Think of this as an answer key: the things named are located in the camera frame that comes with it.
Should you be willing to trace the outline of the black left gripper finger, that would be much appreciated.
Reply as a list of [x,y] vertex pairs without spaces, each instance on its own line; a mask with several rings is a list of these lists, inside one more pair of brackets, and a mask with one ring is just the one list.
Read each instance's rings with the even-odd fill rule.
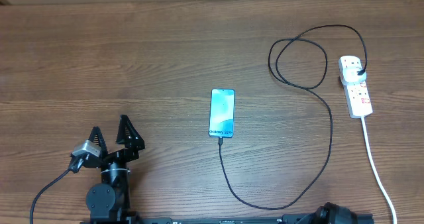
[[103,134],[101,132],[101,129],[99,127],[93,127],[90,133],[90,136],[88,138],[91,142],[94,142],[97,146],[101,148],[101,154],[100,157],[104,158],[107,156],[107,145],[105,143],[105,140],[103,138]]
[[136,131],[127,115],[120,116],[116,143],[124,145],[125,148],[132,148],[135,150],[145,149],[143,138]]

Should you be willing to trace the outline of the blue Galaxy smartphone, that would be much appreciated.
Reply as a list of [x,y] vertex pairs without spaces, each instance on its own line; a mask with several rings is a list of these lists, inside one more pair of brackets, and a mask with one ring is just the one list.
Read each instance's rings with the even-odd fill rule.
[[211,90],[209,136],[232,138],[234,135],[235,91],[214,88]]

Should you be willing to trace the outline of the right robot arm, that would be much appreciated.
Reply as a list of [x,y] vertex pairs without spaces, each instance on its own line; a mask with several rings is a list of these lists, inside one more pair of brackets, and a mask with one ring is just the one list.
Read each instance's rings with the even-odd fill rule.
[[295,224],[358,224],[358,217],[346,207],[327,202]]

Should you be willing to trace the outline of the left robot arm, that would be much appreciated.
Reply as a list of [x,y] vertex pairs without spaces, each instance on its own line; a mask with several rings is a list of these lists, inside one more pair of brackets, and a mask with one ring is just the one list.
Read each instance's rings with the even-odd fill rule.
[[88,156],[86,168],[98,168],[101,182],[90,188],[86,204],[90,210],[90,223],[141,223],[139,214],[131,211],[129,168],[127,164],[139,159],[145,149],[142,137],[127,115],[121,115],[116,143],[124,148],[108,152],[99,127],[94,127],[88,138],[89,144],[100,151]]

